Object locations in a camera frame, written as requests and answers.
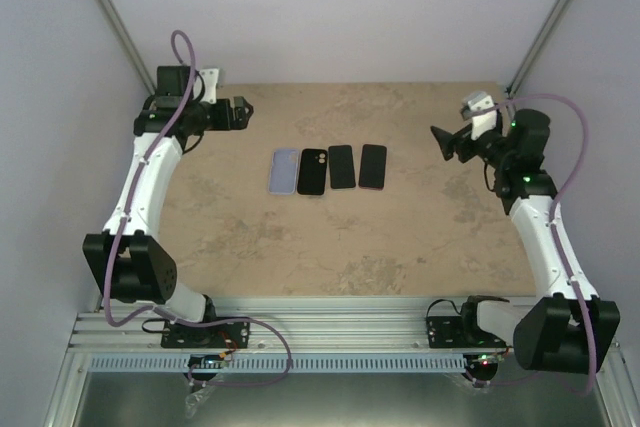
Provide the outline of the black phone with white edge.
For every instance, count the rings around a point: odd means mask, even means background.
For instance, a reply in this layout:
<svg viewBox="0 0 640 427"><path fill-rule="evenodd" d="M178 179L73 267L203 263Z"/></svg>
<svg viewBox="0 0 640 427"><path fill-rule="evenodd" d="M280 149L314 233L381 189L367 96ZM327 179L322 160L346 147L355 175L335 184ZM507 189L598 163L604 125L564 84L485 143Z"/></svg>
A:
<svg viewBox="0 0 640 427"><path fill-rule="evenodd" d="M383 190L386 176L387 148L383 145L364 144L361 152L358 186Z"/></svg>

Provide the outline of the lilac phone case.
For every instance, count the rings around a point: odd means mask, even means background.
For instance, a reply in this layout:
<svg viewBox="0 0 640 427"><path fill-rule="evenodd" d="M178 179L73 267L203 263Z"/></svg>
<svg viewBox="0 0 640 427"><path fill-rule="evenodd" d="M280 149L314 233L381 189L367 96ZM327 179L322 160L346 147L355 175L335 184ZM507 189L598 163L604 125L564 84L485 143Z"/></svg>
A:
<svg viewBox="0 0 640 427"><path fill-rule="evenodd" d="M272 195L292 195L296 191L299 163L297 149L280 148L272 155L268 192Z"/></svg>

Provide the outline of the black phone case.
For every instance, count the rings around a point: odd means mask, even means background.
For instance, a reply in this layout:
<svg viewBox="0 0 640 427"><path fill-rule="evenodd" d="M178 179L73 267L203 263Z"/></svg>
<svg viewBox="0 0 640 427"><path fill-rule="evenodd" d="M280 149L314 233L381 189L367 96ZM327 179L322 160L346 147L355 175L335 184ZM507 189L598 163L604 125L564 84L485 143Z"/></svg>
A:
<svg viewBox="0 0 640 427"><path fill-rule="evenodd" d="M325 149L305 148L301 152L297 193L322 196L325 193L328 152Z"/></svg>

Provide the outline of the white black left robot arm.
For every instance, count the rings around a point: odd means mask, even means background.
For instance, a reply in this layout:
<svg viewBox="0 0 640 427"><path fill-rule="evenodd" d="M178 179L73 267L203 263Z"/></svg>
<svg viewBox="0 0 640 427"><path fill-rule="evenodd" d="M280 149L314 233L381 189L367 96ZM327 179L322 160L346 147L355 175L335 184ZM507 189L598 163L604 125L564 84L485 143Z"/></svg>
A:
<svg viewBox="0 0 640 427"><path fill-rule="evenodd" d="M184 325L197 346L218 337L212 300L179 281L159 242L161 211L176 167L209 131L244 130L254 112L243 97L217 94L220 71L157 70L157 91L134 121L133 155L117 204L82 251L103 297L107 322L121 327L144 312Z"/></svg>

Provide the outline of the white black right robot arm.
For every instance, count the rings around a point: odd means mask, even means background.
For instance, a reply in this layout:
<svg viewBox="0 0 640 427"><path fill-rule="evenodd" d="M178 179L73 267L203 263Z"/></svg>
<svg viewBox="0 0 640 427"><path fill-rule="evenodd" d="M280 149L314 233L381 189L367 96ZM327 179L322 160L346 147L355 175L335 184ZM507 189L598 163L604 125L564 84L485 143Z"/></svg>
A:
<svg viewBox="0 0 640 427"><path fill-rule="evenodd" d="M504 298L470 296L460 309L460 337L469 347L513 348L525 370L595 374L620 312L615 302L600 298L581 269L561 218L560 194L542 168L550 118L523 109L503 131L495 113L487 116L484 132L475 123L455 133L436 126L430 131L445 160L478 157L493 168L493 191L523 243L538 299L521 314Z"/></svg>

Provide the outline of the right controller circuit board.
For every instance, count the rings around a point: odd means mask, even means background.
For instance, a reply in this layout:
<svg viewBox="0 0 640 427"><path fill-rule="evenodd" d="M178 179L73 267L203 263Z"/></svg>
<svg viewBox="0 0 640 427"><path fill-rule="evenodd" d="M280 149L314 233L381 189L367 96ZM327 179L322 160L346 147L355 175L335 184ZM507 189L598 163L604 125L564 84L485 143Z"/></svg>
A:
<svg viewBox="0 0 640 427"><path fill-rule="evenodd" d="M507 350L502 350L493 353L479 354L475 361L481 365L497 364L502 362L508 355Z"/></svg>

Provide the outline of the controller circuit board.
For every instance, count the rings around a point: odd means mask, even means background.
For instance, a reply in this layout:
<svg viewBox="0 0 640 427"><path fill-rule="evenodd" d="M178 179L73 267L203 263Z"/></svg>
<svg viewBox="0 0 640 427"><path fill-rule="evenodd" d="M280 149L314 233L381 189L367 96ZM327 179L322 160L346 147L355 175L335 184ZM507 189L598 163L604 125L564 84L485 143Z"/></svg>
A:
<svg viewBox="0 0 640 427"><path fill-rule="evenodd" d="M497 364L502 362L508 355L507 350L502 350L493 353L479 354L475 361L481 365Z"/></svg>
<svg viewBox="0 0 640 427"><path fill-rule="evenodd" d="M229 366L233 361L233 353L225 351L218 354L194 355L187 362L188 368L193 370L220 370Z"/></svg>

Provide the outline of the left controller circuit board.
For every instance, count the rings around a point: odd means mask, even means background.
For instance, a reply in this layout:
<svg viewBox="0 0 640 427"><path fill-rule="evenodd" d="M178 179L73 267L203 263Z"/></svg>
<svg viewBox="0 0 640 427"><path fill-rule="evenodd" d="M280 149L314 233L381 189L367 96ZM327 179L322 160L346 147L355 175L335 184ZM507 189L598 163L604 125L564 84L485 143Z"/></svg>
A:
<svg viewBox="0 0 640 427"><path fill-rule="evenodd" d="M188 368L193 370L220 370L229 366L233 361L233 353L225 351L218 354L194 355L187 362Z"/></svg>

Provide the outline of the clear plastic bag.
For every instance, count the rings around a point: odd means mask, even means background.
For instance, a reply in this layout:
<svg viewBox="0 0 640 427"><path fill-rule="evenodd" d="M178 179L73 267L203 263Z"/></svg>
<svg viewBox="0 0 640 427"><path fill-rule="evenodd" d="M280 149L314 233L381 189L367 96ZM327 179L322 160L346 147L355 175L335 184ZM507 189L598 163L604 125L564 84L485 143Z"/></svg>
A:
<svg viewBox="0 0 640 427"><path fill-rule="evenodd" d="M185 397L184 415L186 419L192 419L198 411L200 405L206 400L204 389L193 391Z"/></svg>

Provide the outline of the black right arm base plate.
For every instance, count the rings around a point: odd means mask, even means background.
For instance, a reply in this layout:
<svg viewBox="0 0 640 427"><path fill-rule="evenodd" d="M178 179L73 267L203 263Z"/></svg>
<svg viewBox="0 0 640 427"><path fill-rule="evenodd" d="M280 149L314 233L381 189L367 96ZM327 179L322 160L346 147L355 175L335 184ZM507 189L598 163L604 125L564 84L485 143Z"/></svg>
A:
<svg viewBox="0 0 640 427"><path fill-rule="evenodd" d="M488 333L467 335L459 316L428 316L425 319L429 347L432 349L504 349L506 343Z"/></svg>

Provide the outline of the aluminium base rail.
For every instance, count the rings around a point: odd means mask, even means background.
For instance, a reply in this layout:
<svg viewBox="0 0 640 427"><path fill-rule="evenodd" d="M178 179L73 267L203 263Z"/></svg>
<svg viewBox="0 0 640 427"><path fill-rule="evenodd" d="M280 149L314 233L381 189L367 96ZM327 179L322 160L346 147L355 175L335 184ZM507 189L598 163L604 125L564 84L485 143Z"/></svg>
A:
<svg viewBox="0 0 640 427"><path fill-rule="evenodd" d="M217 297L221 317L251 317L278 330L294 353L426 352L425 317L453 311L431 297ZM121 328L101 312L76 317L68 350L77 353L159 353L161 336L142 331L145 312Z"/></svg>

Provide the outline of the aluminium frame post left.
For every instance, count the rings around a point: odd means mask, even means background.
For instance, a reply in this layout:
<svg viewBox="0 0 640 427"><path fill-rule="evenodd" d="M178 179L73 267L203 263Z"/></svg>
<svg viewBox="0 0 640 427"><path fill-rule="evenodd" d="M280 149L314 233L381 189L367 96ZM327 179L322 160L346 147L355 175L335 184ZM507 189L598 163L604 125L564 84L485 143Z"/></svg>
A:
<svg viewBox="0 0 640 427"><path fill-rule="evenodd" d="M150 70L145 65L139 49L135 45L113 0L95 0L107 25L115 35L125 57L134 69L148 94L155 92L155 84Z"/></svg>

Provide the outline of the aluminium frame post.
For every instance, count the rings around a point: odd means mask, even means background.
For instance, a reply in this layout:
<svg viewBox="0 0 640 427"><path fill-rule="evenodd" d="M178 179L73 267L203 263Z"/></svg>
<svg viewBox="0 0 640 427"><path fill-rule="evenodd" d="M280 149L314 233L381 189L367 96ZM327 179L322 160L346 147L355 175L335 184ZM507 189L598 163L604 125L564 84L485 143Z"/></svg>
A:
<svg viewBox="0 0 640 427"><path fill-rule="evenodd" d="M150 70L145 65L139 49L135 45L113 0L95 0L107 25L115 35L125 57L134 69L148 94L155 92L155 84Z"/></svg>
<svg viewBox="0 0 640 427"><path fill-rule="evenodd" d="M523 87L573 1L574 0L554 1L519 67L504 89L507 98L516 96Z"/></svg>

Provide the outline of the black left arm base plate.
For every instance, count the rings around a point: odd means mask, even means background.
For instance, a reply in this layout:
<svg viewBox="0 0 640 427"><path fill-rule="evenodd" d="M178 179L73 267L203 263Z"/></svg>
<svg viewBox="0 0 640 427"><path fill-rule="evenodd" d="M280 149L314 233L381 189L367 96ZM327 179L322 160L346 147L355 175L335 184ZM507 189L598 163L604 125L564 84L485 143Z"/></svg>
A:
<svg viewBox="0 0 640 427"><path fill-rule="evenodd" d="M196 328L166 321L160 345L165 349L244 349L249 334L250 325L246 322Z"/></svg>

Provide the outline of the aluminium frame post right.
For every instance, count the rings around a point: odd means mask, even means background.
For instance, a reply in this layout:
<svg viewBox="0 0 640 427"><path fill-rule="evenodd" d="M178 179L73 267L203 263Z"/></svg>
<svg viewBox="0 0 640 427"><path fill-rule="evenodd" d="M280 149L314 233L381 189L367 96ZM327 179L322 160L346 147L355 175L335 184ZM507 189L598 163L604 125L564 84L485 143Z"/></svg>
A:
<svg viewBox="0 0 640 427"><path fill-rule="evenodd" d="M554 1L519 67L504 89L507 98L516 96L523 87L573 1L574 0Z"/></svg>

